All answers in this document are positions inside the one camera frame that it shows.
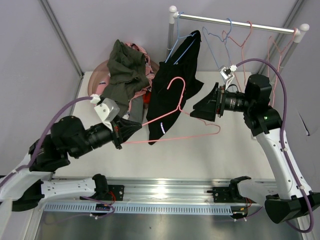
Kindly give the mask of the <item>grey shorts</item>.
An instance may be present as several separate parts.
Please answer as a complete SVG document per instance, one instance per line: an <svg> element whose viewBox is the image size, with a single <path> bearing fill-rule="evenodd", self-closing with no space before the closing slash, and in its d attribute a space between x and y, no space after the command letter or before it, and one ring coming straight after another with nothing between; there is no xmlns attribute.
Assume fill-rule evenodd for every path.
<svg viewBox="0 0 320 240"><path fill-rule="evenodd" d="M128 120L142 123L144 117L144 100L142 96L136 97L131 101Z"/></svg>

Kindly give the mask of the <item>blue hanger of grey shorts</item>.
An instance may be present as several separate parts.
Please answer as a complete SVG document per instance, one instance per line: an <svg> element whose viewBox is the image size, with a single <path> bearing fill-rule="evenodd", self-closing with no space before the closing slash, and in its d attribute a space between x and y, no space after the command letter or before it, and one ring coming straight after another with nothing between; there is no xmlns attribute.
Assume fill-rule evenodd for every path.
<svg viewBox="0 0 320 240"><path fill-rule="evenodd" d="M233 29L233 24L232 24L232 20L230 18L227 18L226 20L229 22L229 31L225 34L225 37L223 37L223 34L217 35L217 34L213 34L213 33L209 32L208 29L205 26L203 26L202 30L201 30L202 31L202 35L204 37L204 40L205 40L205 42L206 42L206 44L207 44L207 46L209 48L209 51L210 51L210 53L212 55L212 58L213 58L213 60L215 62L215 65L216 65L216 67L218 69L220 69L221 65L218 63L218 61L217 61L217 59L215 57L214 51L213 51L213 49L212 49L212 47L211 47L211 45L210 45L210 43L209 43L209 41L207 39L207 36L215 37L215 38L219 39L219 41L221 43L223 43L224 48L226 50L228 63L229 63L229 65L231 65L231 55L230 55L229 49L227 47L227 42L228 42L228 38L230 36L230 33L231 33L232 29Z"/></svg>

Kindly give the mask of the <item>pink hanger of patterned shorts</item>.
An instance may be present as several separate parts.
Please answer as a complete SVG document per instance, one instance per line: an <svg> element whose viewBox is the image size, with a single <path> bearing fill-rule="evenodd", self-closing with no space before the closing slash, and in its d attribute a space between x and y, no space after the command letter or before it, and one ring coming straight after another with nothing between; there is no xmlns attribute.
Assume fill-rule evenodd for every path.
<svg viewBox="0 0 320 240"><path fill-rule="evenodd" d="M222 31L222 36L224 36L225 35L225 49L226 49L226 51L227 51L227 40L228 39L230 39L233 43L235 43L239 48L241 48L241 60L242 61L244 61L245 60L245 51L244 51L244 49L245 49L245 45L246 45L246 43L247 43L247 41L248 41L248 39L250 38L250 36L251 36L251 34L252 34L252 31L253 31L253 24L252 24L252 22L251 21L246 21L246 23L248 23L249 24L249 33L248 33L248 35L246 36L246 38L243 40L243 42L240 44L240 43L238 43L236 40L234 40L231 36L230 36L230 34L229 33L227 33L227 32L225 32L225 31ZM243 83L243 85L244 85L244 87L246 86L246 80L247 80L247 77L246 77L246 70L245 70L245 67L243 66L242 67L242 71L243 71L243 77L244 77L244 83Z"/></svg>

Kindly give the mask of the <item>orange shorts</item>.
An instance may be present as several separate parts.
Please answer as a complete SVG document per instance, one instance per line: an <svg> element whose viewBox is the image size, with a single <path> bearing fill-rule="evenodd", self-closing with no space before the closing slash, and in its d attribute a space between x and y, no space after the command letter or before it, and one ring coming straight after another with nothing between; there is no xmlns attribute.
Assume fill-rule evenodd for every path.
<svg viewBox="0 0 320 240"><path fill-rule="evenodd" d="M149 104L151 99L151 92L147 91L142 97L143 97L143 103Z"/></svg>

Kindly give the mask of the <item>blue hanger with black shorts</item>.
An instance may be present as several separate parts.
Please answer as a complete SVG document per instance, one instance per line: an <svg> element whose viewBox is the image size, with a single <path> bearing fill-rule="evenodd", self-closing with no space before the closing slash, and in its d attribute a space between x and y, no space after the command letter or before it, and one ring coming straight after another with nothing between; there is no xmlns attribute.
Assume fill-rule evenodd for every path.
<svg viewBox="0 0 320 240"><path fill-rule="evenodd" d="M175 49L178 47L178 43L182 40L187 39L188 37L194 37L195 33L190 33L188 35L180 35L179 29L179 20L181 15L184 12L171 13L171 20L169 21L168 27L168 37L167 37L167 47L166 47L166 59L165 63L167 63L173 56ZM176 40L174 41L174 29L176 26Z"/></svg>

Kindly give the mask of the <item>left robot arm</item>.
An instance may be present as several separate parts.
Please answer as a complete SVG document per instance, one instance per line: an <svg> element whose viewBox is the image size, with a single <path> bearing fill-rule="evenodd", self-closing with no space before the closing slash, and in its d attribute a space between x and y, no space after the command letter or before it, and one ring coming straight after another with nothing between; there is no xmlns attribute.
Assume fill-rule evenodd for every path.
<svg viewBox="0 0 320 240"><path fill-rule="evenodd" d="M12 200L12 211L23 212L48 200L80 197L106 200L110 189L102 174L79 181L49 182L45 178L68 166L69 157L78 159L108 143L120 150L135 132L139 122L115 117L111 127L99 123L85 129L82 121L67 116L54 123L44 139L38 139L19 166L0 180L0 201Z"/></svg>

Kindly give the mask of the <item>pink hanger of orange shorts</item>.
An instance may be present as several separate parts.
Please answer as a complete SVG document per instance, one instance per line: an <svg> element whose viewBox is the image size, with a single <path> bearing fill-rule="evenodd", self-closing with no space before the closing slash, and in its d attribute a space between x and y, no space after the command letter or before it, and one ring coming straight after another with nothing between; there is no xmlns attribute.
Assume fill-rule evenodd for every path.
<svg viewBox="0 0 320 240"><path fill-rule="evenodd" d="M293 29L293 34L285 35L281 34L279 37L284 37L283 40L277 40L272 35L267 40L267 57L266 60L272 64L278 72L281 71L281 63L283 61L284 55L289 51L292 42L294 42L297 35L297 28ZM266 67L265 73L270 79L270 84L272 87L270 105L273 107L276 101L276 88L278 86L278 77L270 67Z"/></svg>

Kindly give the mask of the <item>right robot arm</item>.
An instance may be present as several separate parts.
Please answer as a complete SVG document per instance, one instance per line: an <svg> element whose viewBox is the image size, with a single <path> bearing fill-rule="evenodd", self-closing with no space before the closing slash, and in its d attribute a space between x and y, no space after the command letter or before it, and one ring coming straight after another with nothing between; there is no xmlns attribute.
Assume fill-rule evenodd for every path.
<svg viewBox="0 0 320 240"><path fill-rule="evenodd" d="M248 176L230 181L228 196L234 202L248 198L264 207L276 224L312 213L320 206L320 194L313 192L295 162L284 130L284 116L270 106L272 86L268 77L252 74L244 92L230 92L214 85L212 91L193 106L191 116L210 122L225 111L241 112L245 125L262 147L273 172L277 193Z"/></svg>

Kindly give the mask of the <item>black shorts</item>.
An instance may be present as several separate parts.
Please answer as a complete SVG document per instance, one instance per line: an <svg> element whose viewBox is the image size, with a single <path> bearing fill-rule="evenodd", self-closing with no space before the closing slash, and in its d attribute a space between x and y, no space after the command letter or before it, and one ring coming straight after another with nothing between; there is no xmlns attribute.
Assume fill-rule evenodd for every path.
<svg viewBox="0 0 320 240"><path fill-rule="evenodd" d="M193 31L173 55L159 63L152 80L152 89L146 119L149 122L149 145L154 145L174 125L186 101L195 96L204 83L196 79L201 33Z"/></svg>

